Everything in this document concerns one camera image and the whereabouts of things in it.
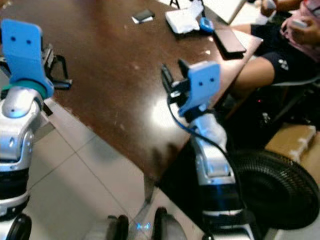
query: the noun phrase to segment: table leg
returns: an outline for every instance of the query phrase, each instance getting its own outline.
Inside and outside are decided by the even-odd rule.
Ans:
[[[144,175],[144,200],[146,203],[150,203],[154,192],[155,182],[148,176]]]

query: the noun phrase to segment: tile floor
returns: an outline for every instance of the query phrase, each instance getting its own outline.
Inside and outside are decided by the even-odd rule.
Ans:
[[[182,7],[190,4],[179,2]],[[250,21],[256,13],[256,8],[246,4],[233,22]],[[0,87],[5,84],[1,79]],[[143,173],[67,110],[51,99],[46,103],[53,111],[49,120],[54,129],[33,150],[28,182],[31,198],[24,211],[33,222],[31,240],[80,240],[94,222],[121,214],[130,221],[129,240],[149,240],[152,230],[137,230],[136,224],[152,224],[159,206],[175,216],[189,240],[201,239],[202,231],[161,190],[156,189],[151,204],[142,209]],[[304,230],[278,232],[275,239],[303,236],[313,240],[319,232],[318,219]]]

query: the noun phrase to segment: wooden table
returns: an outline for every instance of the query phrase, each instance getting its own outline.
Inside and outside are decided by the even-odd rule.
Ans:
[[[155,19],[134,24],[131,16],[145,8]],[[216,101],[261,43],[238,32],[247,52],[225,61],[212,37],[176,38],[165,20],[171,9],[155,0],[13,0],[1,11],[2,18],[39,25],[44,43],[66,57],[74,84],[54,99],[155,181],[188,139],[166,106],[161,64],[179,80],[178,58],[220,63]]]

